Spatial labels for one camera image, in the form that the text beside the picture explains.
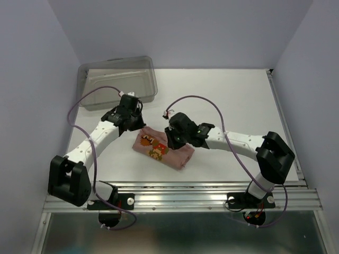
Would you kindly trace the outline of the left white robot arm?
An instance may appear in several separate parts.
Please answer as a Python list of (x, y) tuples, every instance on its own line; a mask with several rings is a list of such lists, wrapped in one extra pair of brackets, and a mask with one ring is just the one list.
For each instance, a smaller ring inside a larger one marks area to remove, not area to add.
[(133, 92), (119, 95), (119, 105), (101, 117), (92, 133), (85, 133), (84, 141), (64, 156), (53, 157), (49, 169), (49, 195), (78, 207), (97, 200), (105, 208), (117, 205), (117, 188), (90, 179), (88, 171), (97, 168), (100, 154), (124, 132), (145, 127), (141, 100)]

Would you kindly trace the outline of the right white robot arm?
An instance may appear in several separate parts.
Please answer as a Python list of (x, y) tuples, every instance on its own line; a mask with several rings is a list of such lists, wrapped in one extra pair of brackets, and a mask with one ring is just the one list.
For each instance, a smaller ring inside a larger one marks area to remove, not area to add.
[(186, 114), (164, 114), (168, 120), (165, 128), (167, 145), (178, 150), (186, 144), (196, 148), (223, 150), (248, 157), (258, 163), (260, 172), (251, 178), (244, 202), (249, 206), (259, 204), (275, 185), (283, 185), (295, 160), (294, 152), (275, 132), (266, 135), (247, 135), (227, 132), (213, 124), (195, 124)]

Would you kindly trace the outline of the pink t shirt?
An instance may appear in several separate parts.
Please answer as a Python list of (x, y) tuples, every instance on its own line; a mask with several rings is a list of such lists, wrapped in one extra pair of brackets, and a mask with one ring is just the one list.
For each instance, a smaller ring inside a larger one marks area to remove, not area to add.
[(176, 170), (182, 170), (195, 152), (188, 144), (177, 150), (169, 148), (166, 134), (148, 126), (139, 131), (132, 148)]

